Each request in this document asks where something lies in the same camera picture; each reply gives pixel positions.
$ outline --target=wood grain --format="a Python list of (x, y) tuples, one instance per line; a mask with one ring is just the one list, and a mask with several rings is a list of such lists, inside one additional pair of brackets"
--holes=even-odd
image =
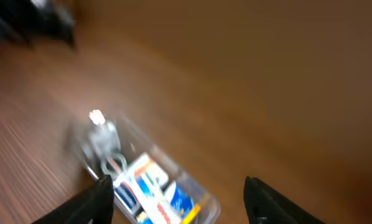
[(372, 2), (80, 4), (76, 52), (0, 42), (0, 223), (91, 183), (64, 145), (95, 108), (216, 195), (218, 223), (248, 222), (247, 175), (326, 223), (372, 223)]

